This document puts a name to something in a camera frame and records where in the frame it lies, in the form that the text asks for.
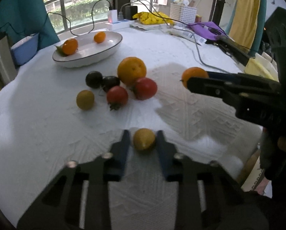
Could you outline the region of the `white perforated basket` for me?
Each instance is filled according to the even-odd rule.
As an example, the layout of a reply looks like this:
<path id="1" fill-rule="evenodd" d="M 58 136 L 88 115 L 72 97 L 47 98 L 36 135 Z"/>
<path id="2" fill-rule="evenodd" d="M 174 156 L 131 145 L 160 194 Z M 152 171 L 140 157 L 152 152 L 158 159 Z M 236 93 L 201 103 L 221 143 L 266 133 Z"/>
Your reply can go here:
<path id="1" fill-rule="evenodd" d="M 195 22 L 197 8 L 171 3 L 170 18 L 186 24 Z"/>

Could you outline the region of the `white ceramic bowl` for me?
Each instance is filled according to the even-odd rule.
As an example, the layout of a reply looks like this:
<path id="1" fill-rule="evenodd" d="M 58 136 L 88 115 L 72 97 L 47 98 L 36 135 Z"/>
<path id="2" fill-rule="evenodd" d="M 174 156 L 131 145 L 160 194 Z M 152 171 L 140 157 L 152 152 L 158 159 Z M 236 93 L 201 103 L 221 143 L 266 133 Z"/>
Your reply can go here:
<path id="1" fill-rule="evenodd" d="M 56 49 L 52 55 L 54 62 L 66 68 L 84 67 L 113 55 L 121 46 L 123 36 L 113 31 L 105 31 L 106 38 L 104 42 L 97 43 L 94 41 L 94 35 L 97 32 L 80 35 L 75 37 L 78 41 L 77 51 L 70 56 L 63 56 Z"/>

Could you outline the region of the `stainless steel tumbler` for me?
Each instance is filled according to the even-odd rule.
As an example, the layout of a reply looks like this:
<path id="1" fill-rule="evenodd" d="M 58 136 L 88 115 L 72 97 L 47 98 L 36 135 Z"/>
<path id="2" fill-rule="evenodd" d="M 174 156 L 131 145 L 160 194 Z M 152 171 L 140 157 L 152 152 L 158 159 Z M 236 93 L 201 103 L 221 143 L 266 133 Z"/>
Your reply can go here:
<path id="1" fill-rule="evenodd" d="M 8 37 L 0 34 L 0 86 L 12 82 L 17 76 L 15 64 L 12 59 Z"/>

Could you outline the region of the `white charger adapter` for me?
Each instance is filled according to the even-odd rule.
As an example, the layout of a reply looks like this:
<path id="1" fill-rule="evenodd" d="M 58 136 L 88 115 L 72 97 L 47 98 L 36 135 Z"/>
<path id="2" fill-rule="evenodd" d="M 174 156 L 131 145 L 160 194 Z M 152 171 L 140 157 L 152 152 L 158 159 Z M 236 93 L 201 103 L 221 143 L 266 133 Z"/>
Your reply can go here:
<path id="1" fill-rule="evenodd" d="M 118 11 L 116 9 L 112 9 L 108 11 L 108 22 L 109 23 L 118 22 Z"/>

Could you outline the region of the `black power adapter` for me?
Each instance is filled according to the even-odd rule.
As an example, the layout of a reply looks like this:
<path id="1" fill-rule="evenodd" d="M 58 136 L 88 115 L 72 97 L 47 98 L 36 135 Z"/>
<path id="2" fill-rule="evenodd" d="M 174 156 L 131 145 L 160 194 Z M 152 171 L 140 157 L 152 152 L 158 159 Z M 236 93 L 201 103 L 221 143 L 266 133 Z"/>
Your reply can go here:
<path id="1" fill-rule="evenodd" d="M 134 5 L 127 5 L 125 7 L 125 19 L 135 20 L 134 16 L 138 13 L 138 7 Z"/>

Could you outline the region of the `black smartphone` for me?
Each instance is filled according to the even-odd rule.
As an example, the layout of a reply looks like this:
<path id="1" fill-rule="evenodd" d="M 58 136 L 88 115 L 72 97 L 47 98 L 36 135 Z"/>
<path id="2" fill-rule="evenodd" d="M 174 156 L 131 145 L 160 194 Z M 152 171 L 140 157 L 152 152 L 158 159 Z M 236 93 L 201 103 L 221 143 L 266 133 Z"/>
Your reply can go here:
<path id="1" fill-rule="evenodd" d="M 242 64 L 243 66 L 247 65 L 250 59 L 248 54 L 249 50 L 247 48 L 239 45 L 225 35 L 217 36 L 215 43 L 224 53 L 229 55 L 231 58 L 233 57 L 238 63 Z"/>

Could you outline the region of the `purple cloth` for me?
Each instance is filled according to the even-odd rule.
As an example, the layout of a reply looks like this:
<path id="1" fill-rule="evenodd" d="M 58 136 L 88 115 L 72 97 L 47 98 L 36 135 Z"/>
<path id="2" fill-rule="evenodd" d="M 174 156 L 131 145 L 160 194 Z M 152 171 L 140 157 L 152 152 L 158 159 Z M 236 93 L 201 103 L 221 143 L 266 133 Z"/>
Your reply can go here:
<path id="1" fill-rule="evenodd" d="M 221 27 L 211 21 L 190 23 L 188 28 L 207 40 L 218 40 L 221 36 L 227 36 Z"/>

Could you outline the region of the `small orange mandarin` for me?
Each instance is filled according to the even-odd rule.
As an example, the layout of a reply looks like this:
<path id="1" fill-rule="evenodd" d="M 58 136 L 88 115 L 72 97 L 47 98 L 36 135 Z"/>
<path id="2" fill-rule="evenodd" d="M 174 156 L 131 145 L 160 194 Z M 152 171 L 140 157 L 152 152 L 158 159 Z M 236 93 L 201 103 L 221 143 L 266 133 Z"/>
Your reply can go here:
<path id="1" fill-rule="evenodd" d="M 97 32 L 95 35 L 94 35 L 94 41 L 97 43 L 97 44 L 101 44 L 105 41 L 106 39 L 106 33 L 105 32 Z"/>

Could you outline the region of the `yellow plastic bag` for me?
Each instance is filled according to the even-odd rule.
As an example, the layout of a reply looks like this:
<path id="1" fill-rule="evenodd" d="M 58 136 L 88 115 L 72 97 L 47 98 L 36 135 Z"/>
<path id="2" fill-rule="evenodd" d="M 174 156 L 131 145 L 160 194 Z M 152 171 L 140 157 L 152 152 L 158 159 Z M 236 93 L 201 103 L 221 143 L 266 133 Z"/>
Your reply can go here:
<path id="1" fill-rule="evenodd" d="M 144 25 L 174 24 L 174 22 L 162 12 L 139 12 L 133 15 L 133 19 L 139 20 Z"/>

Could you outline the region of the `blue plastic bowl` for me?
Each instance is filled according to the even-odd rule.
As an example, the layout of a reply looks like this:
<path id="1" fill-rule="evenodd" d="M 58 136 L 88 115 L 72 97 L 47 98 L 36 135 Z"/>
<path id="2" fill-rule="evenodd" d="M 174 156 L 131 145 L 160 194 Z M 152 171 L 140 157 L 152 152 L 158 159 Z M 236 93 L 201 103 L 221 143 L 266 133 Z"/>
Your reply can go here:
<path id="1" fill-rule="evenodd" d="M 11 47 L 11 55 L 16 66 L 22 66 L 31 60 L 38 51 L 39 34 L 24 37 Z"/>

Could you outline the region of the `yellow-green small fruit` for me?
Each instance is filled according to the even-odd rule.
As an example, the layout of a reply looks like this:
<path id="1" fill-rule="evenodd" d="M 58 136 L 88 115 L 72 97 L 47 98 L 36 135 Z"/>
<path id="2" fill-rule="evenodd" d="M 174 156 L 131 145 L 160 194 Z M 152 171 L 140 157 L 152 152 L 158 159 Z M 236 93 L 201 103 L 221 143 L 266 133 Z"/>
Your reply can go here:
<path id="1" fill-rule="evenodd" d="M 89 90 L 82 90 L 78 93 L 76 98 L 77 106 L 81 110 L 90 110 L 94 106 L 95 97 L 94 94 Z"/>

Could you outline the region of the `white tube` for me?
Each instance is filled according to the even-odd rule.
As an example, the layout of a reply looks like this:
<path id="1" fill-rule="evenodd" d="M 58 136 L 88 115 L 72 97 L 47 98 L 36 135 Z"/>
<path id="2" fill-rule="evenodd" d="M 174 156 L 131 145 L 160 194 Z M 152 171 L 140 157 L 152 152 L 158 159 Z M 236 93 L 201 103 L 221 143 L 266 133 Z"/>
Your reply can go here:
<path id="1" fill-rule="evenodd" d="M 201 46 L 203 46 L 207 41 L 205 38 L 195 34 L 194 32 L 184 29 L 173 28 L 171 29 L 171 34 L 187 39 Z"/>

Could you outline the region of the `orange bottle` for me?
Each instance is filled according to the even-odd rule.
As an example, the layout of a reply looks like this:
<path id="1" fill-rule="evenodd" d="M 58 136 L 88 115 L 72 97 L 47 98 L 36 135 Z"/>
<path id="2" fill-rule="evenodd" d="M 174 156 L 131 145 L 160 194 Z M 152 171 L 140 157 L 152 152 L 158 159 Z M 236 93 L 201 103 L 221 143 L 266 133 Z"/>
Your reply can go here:
<path id="1" fill-rule="evenodd" d="M 202 22 L 202 16 L 196 15 L 195 17 L 195 23 L 201 23 Z"/>

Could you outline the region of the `teal curtain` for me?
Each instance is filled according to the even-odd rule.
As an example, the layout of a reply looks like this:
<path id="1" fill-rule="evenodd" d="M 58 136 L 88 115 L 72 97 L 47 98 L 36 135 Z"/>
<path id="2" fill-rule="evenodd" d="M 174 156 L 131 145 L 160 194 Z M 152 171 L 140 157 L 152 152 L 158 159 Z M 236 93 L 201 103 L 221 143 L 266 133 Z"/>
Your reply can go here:
<path id="1" fill-rule="evenodd" d="M 37 33 L 39 50 L 59 42 L 43 0 L 0 0 L 0 31 L 13 44 Z"/>

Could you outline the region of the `orange mandarin with leaf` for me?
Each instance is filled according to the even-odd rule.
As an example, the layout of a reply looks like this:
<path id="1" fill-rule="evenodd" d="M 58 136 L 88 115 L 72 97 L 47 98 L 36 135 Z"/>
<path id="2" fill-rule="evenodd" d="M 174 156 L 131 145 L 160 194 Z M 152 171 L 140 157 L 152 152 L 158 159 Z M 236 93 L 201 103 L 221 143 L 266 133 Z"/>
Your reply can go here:
<path id="1" fill-rule="evenodd" d="M 56 49 L 61 56 L 70 56 L 77 52 L 78 46 L 76 39 L 68 39 L 61 46 L 56 46 Z"/>

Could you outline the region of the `large orange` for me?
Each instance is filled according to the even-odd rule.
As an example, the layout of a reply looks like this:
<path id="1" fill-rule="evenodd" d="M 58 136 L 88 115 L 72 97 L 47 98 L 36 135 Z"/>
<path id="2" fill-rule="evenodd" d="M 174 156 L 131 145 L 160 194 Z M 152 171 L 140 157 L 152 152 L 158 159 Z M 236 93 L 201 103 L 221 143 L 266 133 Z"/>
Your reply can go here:
<path id="1" fill-rule="evenodd" d="M 117 68 L 118 78 L 126 86 L 133 85 L 136 80 L 146 77 L 146 74 L 145 63 L 137 57 L 123 59 Z"/>

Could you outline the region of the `red tomato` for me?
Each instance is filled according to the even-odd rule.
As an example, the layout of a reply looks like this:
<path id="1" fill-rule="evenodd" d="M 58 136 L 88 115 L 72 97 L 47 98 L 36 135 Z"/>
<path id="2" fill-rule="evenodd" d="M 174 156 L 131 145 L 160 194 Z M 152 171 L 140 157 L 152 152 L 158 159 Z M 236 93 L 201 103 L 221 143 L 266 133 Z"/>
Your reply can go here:
<path id="1" fill-rule="evenodd" d="M 128 92 L 121 86 L 112 87 L 106 95 L 110 110 L 118 110 L 128 102 Z"/>
<path id="2" fill-rule="evenodd" d="M 150 78 L 140 78 L 136 80 L 133 86 L 133 92 L 138 100 L 147 100 L 152 98 L 158 90 L 158 86 L 155 81 Z"/>

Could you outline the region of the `yellow curtain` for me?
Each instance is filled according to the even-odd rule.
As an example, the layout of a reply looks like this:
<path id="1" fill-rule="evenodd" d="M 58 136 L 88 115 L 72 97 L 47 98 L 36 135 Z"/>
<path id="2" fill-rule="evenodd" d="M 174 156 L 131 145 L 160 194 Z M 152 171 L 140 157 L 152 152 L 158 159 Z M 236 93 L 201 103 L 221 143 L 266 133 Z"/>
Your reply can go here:
<path id="1" fill-rule="evenodd" d="M 237 0 L 229 36 L 239 45 L 251 48 L 256 35 L 260 0 Z"/>

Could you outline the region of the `white power strip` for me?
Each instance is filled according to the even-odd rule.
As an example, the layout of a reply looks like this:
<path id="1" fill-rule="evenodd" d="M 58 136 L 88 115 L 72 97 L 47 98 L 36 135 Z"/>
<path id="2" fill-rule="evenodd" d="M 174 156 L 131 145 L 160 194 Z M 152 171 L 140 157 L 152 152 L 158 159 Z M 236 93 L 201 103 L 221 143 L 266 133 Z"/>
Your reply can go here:
<path id="1" fill-rule="evenodd" d="M 133 23 L 134 23 L 133 20 L 121 20 L 115 23 L 106 22 L 105 25 L 106 25 L 107 30 L 116 31 L 116 30 L 129 28 Z"/>

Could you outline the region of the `dark purple plum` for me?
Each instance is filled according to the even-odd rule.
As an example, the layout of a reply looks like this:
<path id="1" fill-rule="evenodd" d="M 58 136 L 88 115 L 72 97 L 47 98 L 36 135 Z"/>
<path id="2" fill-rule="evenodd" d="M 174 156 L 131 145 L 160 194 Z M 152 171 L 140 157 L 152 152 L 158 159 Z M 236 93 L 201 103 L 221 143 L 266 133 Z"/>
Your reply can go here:
<path id="1" fill-rule="evenodd" d="M 90 88 L 97 89 L 101 86 L 103 76 L 99 71 L 91 71 L 86 75 L 85 82 Z"/>
<path id="2" fill-rule="evenodd" d="M 106 76 L 101 82 L 101 87 L 104 92 L 108 92 L 111 88 L 119 85 L 120 79 L 116 76 Z"/>

